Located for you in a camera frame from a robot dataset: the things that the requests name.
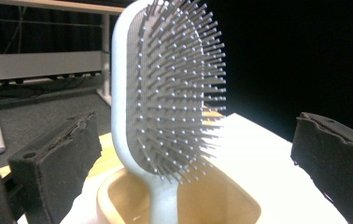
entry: cable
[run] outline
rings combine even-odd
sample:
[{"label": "cable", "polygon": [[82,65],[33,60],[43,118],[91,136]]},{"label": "cable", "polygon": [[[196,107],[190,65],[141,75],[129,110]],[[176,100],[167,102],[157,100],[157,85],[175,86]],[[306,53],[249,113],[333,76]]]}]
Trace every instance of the cable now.
[{"label": "cable", "polygon": [[26,7],[23,8],[21,12],[21,7],[19,7],[19,14],[20,14],[20,19],[19,19],[19,26],[20,26],[20,31],[19,31],[19,48],[18,48],[18,53],[21,53],[21,39],[22,39],[22,20],[23,20],[23,15],[25,14]]},{"label": "cable", "polygon": [[[3,20],[3,19],[0,19],[0,21],[16,22],[16,23],[20,22],[20,21],[15,21],[15,20]],[[52,21],[22,21],[21,23],[35,23],[35,24],[41,24],[41,25],[63,25],[63,26],[82,26],[82,27],[101,28],[101,25],[96,25],[96,24],[66,23],[66,22],[52,22]]]},{"label": "cable", "polygon": [[0,85],[0,103],[15,103],[20,100],[36,98],[41,95],[54,93],[57,91],[66,91],[79,87],[87,76],[83,76],[75,85],[72,85],[78,78],[69,78],[64,80],[65,83],[58,88],[48,89],[37,84],[35,85],[20,85],[20,84],[2,84]]},{"label": "cable", "polygon": [[8,41],[8,43],[7,43],[7,46],[6,46],[6,48],[5,48],[5,51],[4,51],[4,54],[6,54],[7,52],[8,52],[8,49],[10,48],[10,46],[11,46],[11,43],[14,41],[14,39],[16,38],[16,35],[17,35],[17,32],[21,29],[21,27],[22,27],[22,19],[23,19],[23,16],[24,16],[24,14],[25,14],[25,11],[26,11],[26,8],[27,7],[24,7],[24,9],[22,10],[22,12],[21,12],[21,10],[20,10],[20,7],[19,7],[19,14],[20,14],[20,18],[19,18],[19,20],[18,20],[18,25],[17,25],[17,27],[16,27],[16,30],[14,31],[14,33],[13,33],[13,36],[10,38],[10,40]]}]

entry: metal bristle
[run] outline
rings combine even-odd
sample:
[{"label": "metal bristle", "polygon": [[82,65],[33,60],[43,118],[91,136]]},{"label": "metal bristle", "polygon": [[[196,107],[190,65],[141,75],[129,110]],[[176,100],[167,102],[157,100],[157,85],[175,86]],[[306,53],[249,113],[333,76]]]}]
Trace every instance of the metal bristle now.
[{"label": "metal bristle", "polygon": [[223,85],[225,47],[218,23],[200,0],[170,0],[138,13],[128,34],[127,142],[135,161],[161,179],[182,184],[202,166],[218,146],[207,131],[222,117],[205,115],[225,106],[205,106],[226,98]]}]

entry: paddle brush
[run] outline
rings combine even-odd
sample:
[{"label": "paddle brush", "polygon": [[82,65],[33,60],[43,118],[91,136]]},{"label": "paddle brush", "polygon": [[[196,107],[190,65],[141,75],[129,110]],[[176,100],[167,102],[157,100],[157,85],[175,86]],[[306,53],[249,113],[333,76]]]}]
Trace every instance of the paddle brush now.
[{"label": "paddle brush", "polygon": [[198,179],[225,109],[224,45],[199,0],[139,0],[112,37],[112,135],[125,168],[149,188],[151,224],[177,223],[177,187]]}]

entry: white desk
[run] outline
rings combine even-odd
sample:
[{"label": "white desk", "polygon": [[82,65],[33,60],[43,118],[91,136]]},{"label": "white desk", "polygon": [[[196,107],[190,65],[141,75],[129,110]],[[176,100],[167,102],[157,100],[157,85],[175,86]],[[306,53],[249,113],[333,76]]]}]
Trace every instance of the white desk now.
[{"label": "white desk", "polygon": [[[293,165],[290,142],[236,114],[227,117],[224,125],[220,148],[214,153],[217,158],[212,162],[261,206],[257,224],[347,223],[310,176]],[[100,140],[103,148],[112,148],[110,134]],[[92,168],[101,172],[87,178],[82,194],[62,223],[105,223],[97,219],[96,194],[103,181],[120,168],[111,150],[103,151],[103,157]],[[24,217],[19,220],[19,224],[23,223]]]},{"label": "white desk", "polygon": [[[0,4],[101,14],[101,51],[0,55],[0,79],[43,77],[101,70],[103,85],[97,90],[97,93],[107,104],[111,105],[109,90],[109,16],[121,14],[124,10],[123,7],[97,6],[56,0],[0,0]],[[5,144],[0,129],[0,153],[4,151]]]}]

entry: black background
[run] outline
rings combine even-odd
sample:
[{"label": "black background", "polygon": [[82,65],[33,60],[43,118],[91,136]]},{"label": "black background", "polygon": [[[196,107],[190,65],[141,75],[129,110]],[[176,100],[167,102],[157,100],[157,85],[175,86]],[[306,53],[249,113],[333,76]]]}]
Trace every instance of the black background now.
[{"label": "black background", "polygon": [[[223,32],[227,114],[238,113],[292,140],[301,112],[353,128],[353,1],[208,0]],[[17,20],[0,5],[0,19]],[[99,25],[101,17],[27,8],[27,21]],[[0,22],[0,53],[17,23]],[[7,53],[18,51],[18,38]],[[21,53],[98,50],[97,27],[22,26]]]},{"label": "black background", "polygon": [[353,128],[353,1],[208,1],[226,44],[228,112],[292,140],[301,112]]}]

